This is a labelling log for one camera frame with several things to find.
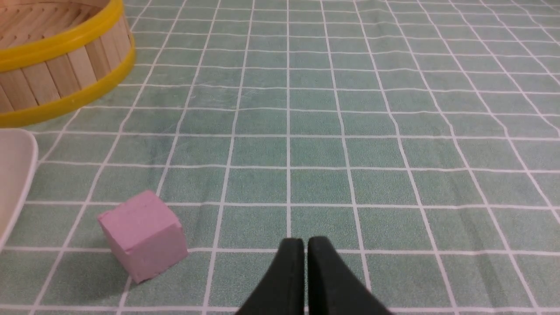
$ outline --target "white grid line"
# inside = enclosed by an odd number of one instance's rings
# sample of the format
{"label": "white grid line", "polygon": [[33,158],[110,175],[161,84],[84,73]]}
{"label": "white grid line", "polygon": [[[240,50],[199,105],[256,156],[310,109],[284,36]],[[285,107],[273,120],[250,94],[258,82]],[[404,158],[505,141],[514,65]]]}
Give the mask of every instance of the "white grid line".
{"label": "white grid line", "polygon": [[[319,0],[319,4],[321,5],[321,14],[323,15],[323,21],[326,22],[323,0]],[[324,24],[324,30],[325,30],[325,35],[328,36],[329,33],[328,33],[328,30],[327,30],[326,23]],[[342,119],[342,113],[340,112],[340,102],[339,102],[339,99],[338,99],[337,82],[336,82],[336,79],[335,79],[335,76],[334,76],[333,57],[332,57],[331,52],[330,52],[329,41],[326,40],[325,42],[326,42],[326,51],[328,52],[327,56],[329,57],[330,77],[331,77],[331,81],[332,81],[332,84],[333,84],[334,100],[335,100],[335,103],[336,103],[336,106],[337,106],[338,121],[340,123],[340,134],[342,136],[344,136],[345,135],[344,120]],[[361,251],[363,276],[364,276],[364,280],[365,280],[367,290],[371,291],[370,270],[367,267],[367,259],[366,259],[366,254],[364,252],[363,234],[362,234],[362,228],[361,228],[361,224],[360,224],[360,216],[359,216],[359,213],[358,213],[358,207],[356,206],[357,202],[356,202],[356,193],[354,191],[354,181],[352,180],[352,171],[350,170],[350,159],[349,159],[349,156],[348,156],[348,147],[346,145],[346,139],[344,139],[344,138],[342,138],[342,149],[344,151],[344,161],[346,163],[346,175],[348,177],[348,185],[349,185],[349,188],[350,188],[350,199],[352,201],[352,206],[353,206],[352,210],[353,210],[353,214],[354,214],[354,221],[355,221],[356,232],[357,232],[357,236],[358,236],[358,246],[360,247],[360,251]]]}

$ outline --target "wooden slat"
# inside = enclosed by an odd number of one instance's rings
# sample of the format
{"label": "wooden slat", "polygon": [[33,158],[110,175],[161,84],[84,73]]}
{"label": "wooden slat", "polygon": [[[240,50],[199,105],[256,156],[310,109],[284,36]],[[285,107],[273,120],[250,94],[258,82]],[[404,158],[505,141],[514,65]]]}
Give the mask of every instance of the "wooden slat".
{"label": "wooden slat", "polygon": [[8,96],[6,95],[6,92],[4,92],[2,85],[0,85],[0,113],[7,113],[7,112],[13,112],[13,108],[12,105],[10,104],[10,100],[8,99]]}
{"label": "wooden slat", "polygon": [[21,69],[29,82],[31,91],[39,105],[60,99],[57,87],[44,62]]}
{"label": "wooden slat", "polygon": [[46,62],[54,84],[57,86],[58,94],[63,98],[80,90],[78,79],[67,55],[56,57]]}
{"label": "wooden slat", "polygon": [[0,86],[3,87],[14,110],[37,106],[37,101],[21,69],[0,73]]}
{"label": "wooden slat", "polygon": [[85,47],[69,52],[68,59],[70,59],[70,64],[82,89],[97,82],[94,67],[91,65],[90,57],[87,55]]}
{"label": "wooden slat", "polygon": [[95,77],[97,80],[104,78],[111,72],[111,67],[109,66],[109,61],[105,56],[105,51],[103,49],[103,44],[101,39],[96,39],[91,43],[86,45],[87,55],[90,58],[91,65],[94,68]]}

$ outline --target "round basket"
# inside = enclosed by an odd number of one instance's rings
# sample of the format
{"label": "round basket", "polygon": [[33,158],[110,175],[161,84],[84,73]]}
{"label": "round basket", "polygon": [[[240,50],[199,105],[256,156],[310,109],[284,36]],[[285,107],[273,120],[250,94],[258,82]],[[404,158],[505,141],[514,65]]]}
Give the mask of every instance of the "round basket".
{"label": "round basket", "polygon": [[69,113],[134,66],[122,0],[0,0],[0,127]]}

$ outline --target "pink cube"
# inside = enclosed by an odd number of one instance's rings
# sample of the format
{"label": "pink cube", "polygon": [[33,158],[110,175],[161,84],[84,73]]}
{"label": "pink cube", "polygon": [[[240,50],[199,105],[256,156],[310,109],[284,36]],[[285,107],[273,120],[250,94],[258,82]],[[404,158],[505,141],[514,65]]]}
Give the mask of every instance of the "pink cube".
{"label": "pink cube", "polygon": [[103,212],[97,220],[111,251],[136,283],[159,275],[188,255],[179,219],[151,191]]}

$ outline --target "green square tile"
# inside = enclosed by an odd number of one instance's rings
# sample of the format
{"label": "green square tile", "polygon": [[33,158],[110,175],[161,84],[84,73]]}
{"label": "green square tile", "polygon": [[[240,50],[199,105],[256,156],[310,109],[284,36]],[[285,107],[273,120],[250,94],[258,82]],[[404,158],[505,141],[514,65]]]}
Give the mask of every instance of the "green square tile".
{"label": "green square tile", "polygon": [[347,136],[388,136],[395,134],[395,125],[387,114],[343,113]]}
{"label": "green square tile", "polygon": [[515,141],[514,144],[529,169],[560,169],[560,161],[557,159],[560,143]]}
{"label": "green square tile", "polygon": [[79,211],[79,206],[25,205],[6,245],[61,247]]}
{"label": "green square tile", "polygon": [[450,55],[415,55],[420,70],[425,71],[459,71],[460,68]]}
{"label": "green square tile", "polygon": [[449,136],[449,126],[439,114],[394,114],[403,136]]}
{"label": "green square tile", "polygon": [[[155,55],[157,55],[157,53],[159,51],[159,48],[164,45],[166,37],[167,37],[167,35],[164,34],[164,33],[134,33],[134,41],[136,42],[137,49],[138,49],[138,47],[141,47],[141,48],[158,48],[158,49],[149,49],[150,51],[155,52]],[[148,63],[148,62],[141,62],[141,60],[138,59],[139,56],[140,56],[140,54],[138,54],[138,56],[137,56],[137,62],[138,63]]]}
{"label": "green square tile", "polygon": [[171,165],[227,164],[229,137],[179,137]]}
{"label": "green square tile", "polygon": [[111,253],[65,253],[41,304],[117,306],[127,277]]}
{"label": "green square tile", "polygon": [[218,206],[181,206],[171,207],[171,210],[183,226],[189,248],[212,247],[218,218]]}
{"label": "green square tile", "polygon": [[329,38],[333,53],[368,53],[366,41],[355,38]]}
{"label": "green square tile", "polygon": [[177,8],[147,7],[142,13],[142,17],[175,19],[177,17],[178,12],[179,10],[177,10]]}
{"label": "green square tile", "polygon": [[420,73],[411,70],[380,72],[379,78],[384,89],[425,89]]}
{"label": "green square tile", "polygon": [[341,110],[386,112],[383,94],[377,91],[338,91]]}
{"label": "green square tile", "polygon": [[57,254],[16,251],[0,253],[0,303],[33,304]]}
{"label": "green square tile", "polygon": [[374,55],[378,70],[394,70],[399,68],[416,69],[412,54],[404,52],[380,53]]}
{"label": "green square tile", "polygon": [[185,33],[188,31],[189,33],[195,34],[208,34],[208,32],[210,32],[211,24],[212,22],[210,21],[177,21],[175,23],[175,27],[173,27],[173,32]]}
{"label": "green square tile", "polygon": [[[523,94],[481,93],[480,96],[486,102],[486,105],[488,105],[492,113],[536,113]],[[533,96],[542,95],[529,95],[529,98],[533,100],[533,103],[539,108],[539,103],[541,102],[533,99]]]}
{"label": "green square tile", "polygon": [[139,92],[139,86],[117,86],[109,93],[92,102],[91,105],[132,106]]}
{"label": "green square tile", "polygon": [[475,92],[434,92],[437,105],[444,112],[486,112],[486,107]]}
{"label": "green square tile", "polygon": [[121,136],[109,163],[164,165],[172,143],[171,136]]}
{"label": "green square tile", "polygon": [[326,40],[324,38],[297,38],[290,37],[290,52],[322,52],[326,53]]}
{"label": "green square tile", "polygon": [[334,112],[290,112],[292,135],[339,135],[340,120]]}
{"label": "green square tile", "polygon": [[286,89],[243,89],[239,108],[286,108]]}
{"label": "green square tile", "polygon": [[367,265],[372,294],[387,307],[450,306],[434,256],[367,255]]}
{"label": "green square tile", "polygon": [[[472,75],[476,75],[476,73],[469,73],[470,78],[473,78]],[[466,75],[460,72],[425,72],[424,78],[428,83],[428,88],[432,90],[473,90]],[[476,88],[485,89],[483,86],[476,86]]]}
{"label": "green square tile", "polygon": [[286,23],[253,22],[251,35],[282,36],[286,35]]}
{"label": "green square tile", "polygon": [[357,69],[373,70],[371,57],[367,54],[332,54],[333,68],[335,69]]}
{"label": "green square tile", "polygon": [[241,82],[241,69],[201,68],[195,84],[217,86],[239,86]]}
{"label": "green square tile", "polygon": [[128,112],[117,108],[82,108],[66,130],[117,132]]}
{"label": "green square tile", "polygon": [[313,37],[325,37],[325,26],[321,24],[309,24],[309,23],[294,23],[295,21],[301,21],[302,18],[307,18],[313,16],[313,12],[290,12],[290,36],[313,36]]}
{"label": "green square tile", "polygon": [[531,306],[506,255],[445,255],[442,260],[458,306]]}
{"label": "green square tile", "polygon": [[506,75],[492,73],[469,73],[469,77],[476,89],[481,91],[517,91]]}
{"label": "green square tile", "polygon": [[428,209],[426,216],[441,251],[503,249],[502,240],[485,208]]}
{"label": "green square tile", "polygon": [[293,203],[350,203],[344,170],[292,170]]}
{"label": "green square tile", "polygon": [[290,68],[330,69],[329,56],[317,53],[290,53]]}
{"label": "green square tile", "polygon": [[286,68],[286,54],[274,52],[247,52],[247,67]]}
{"label": "green square tile", "polygon": [[558,307],[560,258],[519,255],[516,260],[537,304],[540,307]]}
{"label": "green square tile", "polygon": [[157,63],[197,66],[201,55],[202,50],[165,48],[161,51]]}
{"label": "green square tile", "polygon": [[465,167],[453,140],[404,139],[403,148],[411,168]]}
{"label": "green square tile", "polygon": [[220,201],[224,168],[169,169],[161,188],[166,202]]}
{"label": "green square tile", "polygon": [[286,171],[231,169],[226,202],[286,202]]}
{"label": "green square tile", "polygon": [[88,206],[80,218],[80,222],[72,235],[69,247],[77,248],[109,248],[107,238],[99,227],[97,217],[115,206]]}
{"label": "green square tile", "polygon": [[291,215],[292,237],[308,240],[321,235],[335,248],[359,249],[351,207],[293,207]]}
{"label": "green square tile", "polygon": [[[222,11],[232,11],[232,10],[219,10],[216,16],[218,20],[226,20],[223,16],[220,15]],[[214,13],[216,9],[214,8],[188,8],[183,9],[179,18],[185,19],[193,19],[193,20],[212,20],[214,17]]]}
{"label": "green square tile", "polygon": [[115,136],[62,135],[49,161],[101,163],[115,142]]}
{"label": "green square tile", "polygon": [[187,110],[181,124],[181,133],[229,135],[234,112],[222,110]]}
{"label": "green square tile", "polygon": [[250,36],[249,50],[285,52],[286,39],[281,36]]}
{"label": "green square tile", "polygon": [[[259,284],[273,258],[273,253],[218,253],[209,305],[241,306]],[[235,284],[235,290],[231,289],[231,284]]]}
{"label": "green square tile", "polygon": [[371,72],[335,70],[334,79],[338,89],[372,90],[379,88],[377,78]]}
{"label": "green square tile", "polygon": [[169,35],[169,40],[167,41],[165,47],[203,49],[206,43],[206,37],[206,35],[202,34],[171,34]]}
{"label": "green square tile", "polygon": [[135,65],[130,74],[121,82],[122,84],[144,84],[144,81],[150,73],[151,65],[139,66]]}
{"label": "green square tile", "polygon": [[253,21],[286,22],[286,12],[285,11],[255,11],[253,12]]}
{"label": "green square tile", "polygon": [[286,87],[286,70],[246,69],[245,87]]}
{"label": "green square tile", "polygon": [[560,174],[533,174],[533,177],[548,200],[555,206],[560,205],[560,193],[557,187]]}
{"label": "green square tile", "polygon": [[132,111],[124,132],[175,133],[181,110],[140,109]]}
{"label": "green square tile", "polygon": [[98,166],[92,165],[41,164],[35,172],[27,200],[83,201],[97,169]]}
{"label": "green square tile", "polygon": [[216,20],[248,21],[250,18],[251,11],[246,9],[218,9],[216,13]]}
{"label": "green square tile", "polygon": [[447,120],[457,136],[505,136],[503,127],[490,115],[448,114]]}
{"label": "green square tile", "polygon": [[286,208],[224,207],[221,226],[220,248],[277,248],[286,237]]}
{"label": "green square tile", "polygon": [[538,116],[500,116],[510,137],[555,138],[558,131]]}
{"label": "green square tile", "polygon": [[135,32],[169,32],[173,20],[154,20],[152,18],[139,18],[134,26]]}
{"label": "green square tile", "polygon": [[502,72],[500,65],[490,56],[457,56],[464,71]]}
{"label": "green square tile", "polygon": [[336,110],[334,91],[290,90],[290,108]]}
{"label": "green square tile", "polygon": [[249,22],[215,21],[212,34],[247,35]]}
{"label": "green square tile", "polygon": [[242,110],[235,126],[237,135],[285,135],[286,112],[273,109]]}
{"label": "green square tile", "polygon": [[286,139],[236,138],[231,165],[286,166]]}
{"label": "green square tile", "polygon": [[183,107],[189,94],[187,86],[146,86],[138,99],[141,107]]}
{"label": "green square tile", "polygon": [[387,102],[395,112],[435,112],[432,96],[428,91],[398,90],[385,92]]}
{"label": "green square tile", "polygon": [[106,166],[103,168],[93,201],[124,202],[147,189],[155,191],[163,168]]}
{"label": "green square tile", "polygon": [[50,150],[53,146],[54,142],[58,138],[58,135],[55,133],[36,133],[33,135],[35,140],[37,141],[37,146],[39,147],[38,159],[42,159],[45,154]]}
{"label": "green square tile", "polygon": [[356,202],[365,205],[414,205],[416,198],[404,171],[353,170]]}
{"label": "green square tile", "polygon": [[466,171],[413,172],[420,200],[424,205],[476,205],[482,203],[480,194]]}
{"label": "green square tile", "polygon": [[526,174],[475,172],[475,175],[490,204],[546,205]]}
{"label": "green square tile", "polygon": [[560,225],[550,210],[494,209],[494,213],[511,249],[559,251]]}
{"label": "green square tile", "polygon": [[208,49],[243,50],[247,46],[247,37],[212,34],[208,39]]}
{"label": "green square tile", "polygon": [[403,168],[396,139],[346,139],[352,167]]}
{"label": "green square tile", "polygon": [[190,96],[190,108],[235,109],[239,89],[224,87],[195,86]]}
{"label": "green square tile", "polygon": [[126,306],[202,306],[209,265],[210,253],[190,253],[158,277],[131,285]]}
{"label": "green square tile", "polygon": [[196,68],[177,66],[155,66],[148,84],[189,85],[193,82]]}
{"label": "green square tile", "polygon": [[291,138],[290,145],[292,166],[346,166],[341,139]]}
{"label": "green square tile", "polygon": [[330,70],[290,70],[290,86],[331,89],[333,79]]}
{"label": "green square tile", "polygon": [[432,249],[422,215],[417,209],[371,208],[360,209],[358,213],[365,249]]}
{"label": "green square tile", "polygon": [[252,0],[222,0],[220,8],[251,9]]}
{"label": "green square tile", "polygon": [[472,168],[522,169],[509,142],[495,139],[458,140],[467,163]]}

